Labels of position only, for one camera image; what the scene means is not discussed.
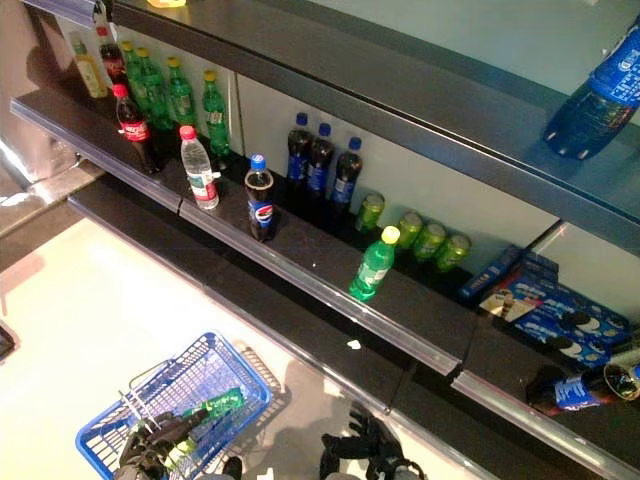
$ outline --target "green can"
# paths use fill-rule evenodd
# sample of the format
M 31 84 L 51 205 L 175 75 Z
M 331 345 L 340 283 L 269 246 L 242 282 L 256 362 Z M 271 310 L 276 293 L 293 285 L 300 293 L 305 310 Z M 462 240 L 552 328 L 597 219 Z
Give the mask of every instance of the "green can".
M 413 244 L 413 256 L 419 263 L 433 257 L 442 242 L 447 238 L 445 228 L 436 222 L 425 225 Z
M 471 251 L 471 240 L 465 235 L 456 233 L 445 240 L 434 256 L 436 268 L 448 272 L 466 257 Z
M 378 218 L 384 210 L 384 197 L 379 193 L 370 193 L 362 201 L 358 218 L 356 219 L 356 230 L 366 233 L 378 224 Z
M 400 222 L 398 229 L 400 230 L 400 239 L 398 240 L 398 248 L 406 250 L 413 245 L 420 229 L 422 228 L 422 218 L 413 210 L 405 213 Z

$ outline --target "blue shopping basket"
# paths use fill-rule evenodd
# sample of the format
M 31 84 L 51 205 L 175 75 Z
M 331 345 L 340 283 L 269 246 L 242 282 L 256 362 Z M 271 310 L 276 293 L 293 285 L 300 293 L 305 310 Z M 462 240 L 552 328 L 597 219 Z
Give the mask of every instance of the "blue shopping basket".
M 198 447 L 182 459 L 171 479 L 193 479 L 229 442 L 267 408 L 271 392 L 262 378 L 220 335 L 205 333 L 177 358 L 163 362 L 140 386 L 83 427 L 76 447 L 105 480 L 118 469 L 129 429 L 140 417 L 175 414 L 239 387 L 244 405 L 219 422 L 191 432 Z

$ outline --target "white floor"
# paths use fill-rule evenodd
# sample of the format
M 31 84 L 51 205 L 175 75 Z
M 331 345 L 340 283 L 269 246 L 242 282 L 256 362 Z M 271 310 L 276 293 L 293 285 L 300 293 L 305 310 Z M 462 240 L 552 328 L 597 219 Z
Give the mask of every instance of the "white floor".
M 0 477 L 98 479 L 77 431 L 118 389 L 216 330 L 250 347 L 282 386 L 281 408 L 241 440 L 244 478 L 317 479 L 323 433 L 346 433 L 350 399 L 180 276 L 89 220 L 0 273 L 3 326 L 19 348 L 0 364 Z M 475 479 L 422 439 L 391 425 L 431 480 Z M 362 475 L 357 462 L 345 471 Z

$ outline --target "blue bottle cap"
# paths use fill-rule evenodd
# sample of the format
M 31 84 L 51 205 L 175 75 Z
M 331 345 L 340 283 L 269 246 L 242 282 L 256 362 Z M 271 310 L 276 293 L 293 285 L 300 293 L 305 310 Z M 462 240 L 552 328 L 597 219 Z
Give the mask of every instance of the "blue bottle cap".
M 264 156 L 259 153 L 254 153 L 249 157 L 251 161 L 251 169 L 252 170 L 264 170 L 267 168 L 267 162 L 264 159 Z
M 320 128 L 318 129 L 318 133 L 321 137 L 328 137 L 331 135 L 331 125 L 328 123 L 321 123 Z
M 349 150 L 360 150 L 361 146 L 362 140 L 360 137 L 351 137 L 351 140 L 349 140 Z
M 298 115 L 296 115 L 296 124 L 304 127 L 307 125 L 307 114 L 304 112 L 300 112 Z

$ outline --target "yellow bottle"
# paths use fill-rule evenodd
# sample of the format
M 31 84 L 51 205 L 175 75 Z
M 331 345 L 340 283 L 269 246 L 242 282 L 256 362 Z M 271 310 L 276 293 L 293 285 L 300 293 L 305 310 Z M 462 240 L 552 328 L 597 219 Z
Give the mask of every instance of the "yellow bottle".
M 82 76 L 89 95 L 93 98 L 104 98 L 107 96 L 107 88 L 104 86 L 100 70 L 96 66 L 96 62 L 91 55 L 87 53 L 87 47 L 82 40 L 78 32 L 71 32 L 71 46 L 76 54 L 76 65 Z
M 187 0 L 147 0 L 147 2 L 156 8 L 173 8 L 183 7 Z

